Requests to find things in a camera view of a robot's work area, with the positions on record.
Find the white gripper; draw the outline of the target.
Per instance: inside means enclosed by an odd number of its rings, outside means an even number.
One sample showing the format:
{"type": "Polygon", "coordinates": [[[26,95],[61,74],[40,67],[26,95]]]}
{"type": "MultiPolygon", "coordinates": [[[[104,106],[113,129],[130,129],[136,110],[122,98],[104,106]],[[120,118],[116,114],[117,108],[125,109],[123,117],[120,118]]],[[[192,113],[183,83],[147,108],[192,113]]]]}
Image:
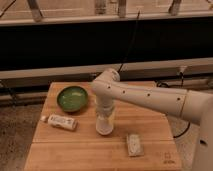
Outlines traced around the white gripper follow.
{"type": "Polygon", "coordinates": [[[114,110],[114,100],[106,97],[96,97],[96,112],[104,117],[109,117],[114,110]]]}

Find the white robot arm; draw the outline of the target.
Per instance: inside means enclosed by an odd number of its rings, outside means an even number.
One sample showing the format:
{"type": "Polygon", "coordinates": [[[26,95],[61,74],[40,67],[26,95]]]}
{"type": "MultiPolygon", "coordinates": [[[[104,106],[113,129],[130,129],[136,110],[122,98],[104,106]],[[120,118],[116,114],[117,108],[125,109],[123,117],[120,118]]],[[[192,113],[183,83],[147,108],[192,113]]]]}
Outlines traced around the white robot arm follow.
{"type": "Polygon", "coordinates": [[[96,95],[96,131],[110,134],[114,101],[120,100],[197,124],[200,132],[191,171],[213,171],[213,94],[199,91],[128,85],[109,68],[91,83],[96,95]]]}

